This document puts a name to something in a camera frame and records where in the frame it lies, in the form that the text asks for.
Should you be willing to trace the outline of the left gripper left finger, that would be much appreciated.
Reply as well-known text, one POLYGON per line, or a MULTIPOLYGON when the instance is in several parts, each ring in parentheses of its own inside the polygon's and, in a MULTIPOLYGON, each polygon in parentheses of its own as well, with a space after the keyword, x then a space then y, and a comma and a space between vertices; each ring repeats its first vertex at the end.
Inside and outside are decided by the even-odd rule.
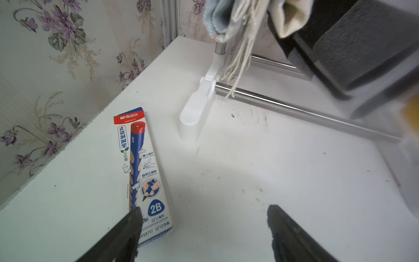
POLYGON ((79 262, 133 262, 137 256, 143 215, 139 207, 124 216, 79 262))

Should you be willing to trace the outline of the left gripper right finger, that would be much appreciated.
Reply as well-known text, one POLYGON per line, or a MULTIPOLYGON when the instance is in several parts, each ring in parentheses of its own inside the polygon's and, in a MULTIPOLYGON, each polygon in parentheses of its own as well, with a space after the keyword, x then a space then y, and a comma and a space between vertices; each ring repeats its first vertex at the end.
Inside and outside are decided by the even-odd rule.
POLYGON ((272 233, 272 249, 277 262, 335 262, 307 232, 280 206, 270 205, 267 224, 272 233))

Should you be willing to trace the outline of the black white checkered scarf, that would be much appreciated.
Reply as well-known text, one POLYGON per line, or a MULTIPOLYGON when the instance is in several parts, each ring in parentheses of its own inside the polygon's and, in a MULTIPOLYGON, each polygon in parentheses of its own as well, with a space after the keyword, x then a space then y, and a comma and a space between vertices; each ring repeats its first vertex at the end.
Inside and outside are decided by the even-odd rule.
POLYGON ((419 89, 418 1, 272 1, 287 59, 360 119, 419 89))

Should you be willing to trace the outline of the plaid blue cream scarf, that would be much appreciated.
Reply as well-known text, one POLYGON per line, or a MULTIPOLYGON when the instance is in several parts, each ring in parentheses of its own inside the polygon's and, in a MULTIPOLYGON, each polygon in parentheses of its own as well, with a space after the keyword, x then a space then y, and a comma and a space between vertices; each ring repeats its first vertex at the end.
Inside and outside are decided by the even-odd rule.
POLYGON ((239 45, 224 68, 223 81, 234 81, 227 97, 234 97, 243 72, 248 68, 258 31, 265 14, 282 39, 300 30, 309 20, 313 1, 206 1, 203 24, 217 43, 227 43, 238 36, 239 45))

